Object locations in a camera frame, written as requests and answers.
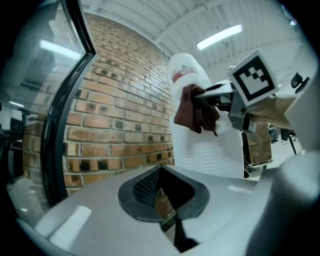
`red label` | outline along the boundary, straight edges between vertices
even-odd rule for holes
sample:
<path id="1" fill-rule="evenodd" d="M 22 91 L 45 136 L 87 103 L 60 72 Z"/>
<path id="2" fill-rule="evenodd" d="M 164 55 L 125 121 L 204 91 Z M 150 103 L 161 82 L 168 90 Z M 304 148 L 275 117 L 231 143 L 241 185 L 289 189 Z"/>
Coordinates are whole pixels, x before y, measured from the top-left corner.
<path id="1" fill-rule="evenodd" d="M 180 70 L 179 72 L 175 73 L 172 77 L 173 83 L 175 83 L 179 78 L 183 77 L 185 74 L 188 73 L 196 73 L 196 71 L 192 67 L 187 67 L 185 69 Z"/>

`fluorescent light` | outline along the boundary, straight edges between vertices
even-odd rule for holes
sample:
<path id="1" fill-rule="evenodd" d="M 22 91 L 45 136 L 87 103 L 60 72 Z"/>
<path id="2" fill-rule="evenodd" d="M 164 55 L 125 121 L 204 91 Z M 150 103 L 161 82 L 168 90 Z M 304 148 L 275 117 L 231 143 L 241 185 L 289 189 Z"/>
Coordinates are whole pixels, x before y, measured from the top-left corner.
<path id="1" fill-rule="evenodd" d="M 13 102 L 13 101 L 9 101 L 9 103 L 12 104 L 12 105 L 15 105 L 17 107 L 20 107 L 20 108 L 24 108 L 25 107 L 24 105 L 16 103 L 16 102 Z"/>
<path id="2" fill-rule="evenodd" d="M 242 31 L 242 26 L 240 24 L 235 25 L 235 26 L 229 27 L 225 30 L 222 30 L 219 33 L 216 33 L 216 34 L 208 37 L 207 39 L 197 43 L 196 46 L 198 46 L 199 50 L 203 50 L 204 48 L 207 48 L 208 46 L 210 46 L 220 40 L 223 40 L 227 37 L 230 37 L 234 34 L 240 33 L 241 31 Z"/>
<path id="3" fill-rule="evenodd" d="M 57 45 L 55 43 L 45 41 L 45 40 L 40 40 L 40 47 L 42 49 L 54 52 L 56 54 L 60 54 L 60 55 L 66 56 L 66 57 L 68 57 L 70 59 L 73 59 L 73 60 L 77 60 L 78 61 L 81 58 L 81 54 L 80 53 L 75 52 L 75 51 L 70 50 L 70 49 L 67 49 L 65 47 L 62 47 L 62 46 Z"/>

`white container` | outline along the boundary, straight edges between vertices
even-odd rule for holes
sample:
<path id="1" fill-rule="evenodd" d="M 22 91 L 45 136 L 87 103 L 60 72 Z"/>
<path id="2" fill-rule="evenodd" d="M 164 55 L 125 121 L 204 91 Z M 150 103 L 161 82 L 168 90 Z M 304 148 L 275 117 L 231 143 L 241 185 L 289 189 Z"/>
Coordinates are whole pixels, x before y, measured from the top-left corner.
<path id="1" fill-rule="evenodd" d="M 178 110 L 184 87 L 195 84 L 206 89 L 211 86 L 205 70 L 188 53 L 177 53 L 172 56 L 168 65 L 168 78 L 171 87 L 172 105 L 175 111 Z"/>

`white ceiling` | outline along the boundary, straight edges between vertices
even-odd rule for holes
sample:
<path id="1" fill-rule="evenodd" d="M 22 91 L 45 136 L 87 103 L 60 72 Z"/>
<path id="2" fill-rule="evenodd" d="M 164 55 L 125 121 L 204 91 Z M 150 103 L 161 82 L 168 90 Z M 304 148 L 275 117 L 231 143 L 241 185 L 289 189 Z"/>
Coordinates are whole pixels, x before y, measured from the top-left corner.
<path id="1" fill-rule="evenodd" d="M 167 55 L 189 53 L 211 82 L 259 49 L 278 81 L 288 80 L 307 44 L 298 26 L 273 0 L 82 0 L 85 12 L 121 23 Z M 196 43 L 241 24 L 243 31 L 200 51 Z"/>

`white wall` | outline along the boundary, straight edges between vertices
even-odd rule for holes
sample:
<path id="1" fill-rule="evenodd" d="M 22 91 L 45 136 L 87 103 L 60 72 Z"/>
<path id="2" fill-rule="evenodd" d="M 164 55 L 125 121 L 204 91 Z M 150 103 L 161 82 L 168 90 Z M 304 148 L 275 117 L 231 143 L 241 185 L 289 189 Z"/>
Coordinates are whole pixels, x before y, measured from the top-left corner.
<path id="1" fill-rule="evenodd" d="M 277 94 L 292 95 L 295 94 L 296 89 L 291 87 L 291 79 L 298 72 L 303 80 L 310 77 L 312 80 L 319 69 L 319 59 L 313 48 L 306 42 L 299 54 L 297 61 L 291 65 L 292 71 L 289 72 L 282 81 L 282 86 Z"/>

